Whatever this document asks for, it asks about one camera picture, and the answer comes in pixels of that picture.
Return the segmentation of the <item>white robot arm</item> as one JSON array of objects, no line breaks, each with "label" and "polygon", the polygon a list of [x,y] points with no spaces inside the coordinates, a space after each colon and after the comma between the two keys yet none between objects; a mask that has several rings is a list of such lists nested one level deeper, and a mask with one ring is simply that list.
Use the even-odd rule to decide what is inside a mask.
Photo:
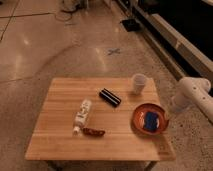
[{"label": "white robot arm", "polygon": [[169,109],[179,114],[194,104],[213,125],[213,97],[209,95],[210,90],[211,82],[206,78],[183,77],[178,81]]}]

